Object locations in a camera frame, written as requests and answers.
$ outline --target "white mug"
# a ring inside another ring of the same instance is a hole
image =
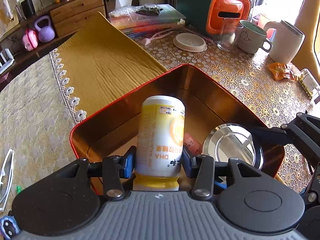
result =
[[[275,62],[290,63],[301,47],[305,38],[304,34],[296,26],[286,21],[268,22],[263,27],[265,31],[270,28],[276,29],[276,34],[269,56]]]
[[[236,45],[240,49],[250,54],[255,54],[259,48],[266,52],[272,49],[272,42],[267,39],[267,33],[262,28],[245,20],[240,23],[243,28],[236,31]],[[263,47],[265,42],[269,43],[269,49]]]

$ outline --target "cartoon drawing on mug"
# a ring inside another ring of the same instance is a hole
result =
[[[243,39],[244,41],[251,41],[249,38],[248,38],[248,32],[247,31],[242,31],[240,33],[240,38]]]

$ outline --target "silver round lid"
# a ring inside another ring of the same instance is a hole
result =
[[[210,155],[218,162],[228,162],[231,157],[239,158],[258,169],[262,168],[262,153],[257,160],[252,135],[242,126],[226,123],[213,129],[203,145],[203,154]]]

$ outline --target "yellow bottle base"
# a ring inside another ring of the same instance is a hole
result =
[[[178,191],[179,177],[157,178],[136,173],[133,181],[133,190],[137,191]]]

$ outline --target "yellow and white bottle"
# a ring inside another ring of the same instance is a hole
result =
[[[133,190],[179,189],[184,113],[185,107],[177,98],[153,96],[143,102]]]

